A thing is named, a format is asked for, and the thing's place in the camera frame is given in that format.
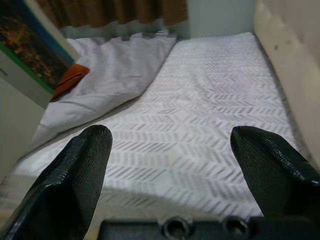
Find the black plastic part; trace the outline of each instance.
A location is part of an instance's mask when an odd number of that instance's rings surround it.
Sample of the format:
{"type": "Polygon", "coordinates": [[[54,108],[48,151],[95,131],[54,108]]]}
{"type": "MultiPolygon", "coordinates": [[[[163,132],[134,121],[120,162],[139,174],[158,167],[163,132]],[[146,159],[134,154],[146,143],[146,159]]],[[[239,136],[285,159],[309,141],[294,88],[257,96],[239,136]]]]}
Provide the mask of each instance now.
{"type": "Polygon", "coordinates": [[[280,135],[237,126],[231,147],[265,217],[304,216],[320,223],[320,174],[280,135]]]}
{"type": "Polygon", "coordinates": [[[237,217],[219,221],[195,221],[189,236],[170,238],[154,221],[102,222],[98,240],[319,240],[319,226],[304,218],[251,218],[248,223],[237,217]]]}
{"type": "Polygon", "coordinates": [[[111,132],[93,125],[40,174],[0,232],[1,240],[82,240],[101,193],[111,132]]]}

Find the orange cushion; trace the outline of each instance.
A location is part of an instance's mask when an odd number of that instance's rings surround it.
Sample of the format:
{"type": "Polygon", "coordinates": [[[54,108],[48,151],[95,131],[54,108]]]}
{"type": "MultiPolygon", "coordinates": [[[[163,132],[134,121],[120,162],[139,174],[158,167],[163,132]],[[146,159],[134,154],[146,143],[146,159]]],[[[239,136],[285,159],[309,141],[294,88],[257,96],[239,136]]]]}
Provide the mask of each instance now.
{"type": "Polygon", "coordinates": [[[53,93],[53,98],[57,98],[68,92],[89,72],[90,69],[85,66],[77,63],[72,64],[58,82],[58,85],[53,93]]]}

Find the white duvet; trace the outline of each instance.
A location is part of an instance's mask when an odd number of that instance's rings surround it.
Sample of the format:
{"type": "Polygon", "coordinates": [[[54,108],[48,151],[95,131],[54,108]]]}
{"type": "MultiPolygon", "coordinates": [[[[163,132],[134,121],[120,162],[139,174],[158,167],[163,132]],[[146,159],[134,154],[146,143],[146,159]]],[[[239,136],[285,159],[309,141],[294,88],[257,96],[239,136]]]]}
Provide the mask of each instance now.
{"type": "Polygon", "coordinates": [[[176,43],[168,32],[120,37],[69,39],[80,53],[78,64],[90,73],[67,95],[51,102],[33,136],[34,150],[58,133],[94,120],[138,97],[155,79],[176,43]]]}

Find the screw hole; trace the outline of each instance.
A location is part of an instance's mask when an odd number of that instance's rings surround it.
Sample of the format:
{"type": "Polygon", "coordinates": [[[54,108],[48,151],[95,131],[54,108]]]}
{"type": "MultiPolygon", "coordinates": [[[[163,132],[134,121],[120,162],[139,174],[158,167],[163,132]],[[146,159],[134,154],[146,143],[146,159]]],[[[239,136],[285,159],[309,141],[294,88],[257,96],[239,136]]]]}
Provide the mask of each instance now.
{"type": "Polygon", "coordinates": [[[228,217],[222,224],[224,230],[234,237],[245,239],[249,236],[249,227],[240,217],[228,217]]]}
{"type": "Polygon", "coordinates": [[[185,239],[190,232],[189,224],[180,217],[171,218],[163,225],[163,234],[170,240],[185,239]]]}

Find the white bedsheet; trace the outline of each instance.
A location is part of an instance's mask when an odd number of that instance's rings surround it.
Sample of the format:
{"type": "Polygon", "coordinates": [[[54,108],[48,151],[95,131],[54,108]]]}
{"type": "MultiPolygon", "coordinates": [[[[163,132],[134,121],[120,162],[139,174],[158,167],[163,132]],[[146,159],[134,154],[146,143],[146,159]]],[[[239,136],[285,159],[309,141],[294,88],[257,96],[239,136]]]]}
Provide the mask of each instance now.
{"type": "MultiPolygon", "coordinates": [[[[109,217],[261,215],[230,147],[234,126],[280,134],[306,155],[251,33],[178,42],[139,99],[91,124],[114,139],[97,225],[109,217]]],[[[25,157],[13,175],[38,176],[88,125],[25,157]]]]}

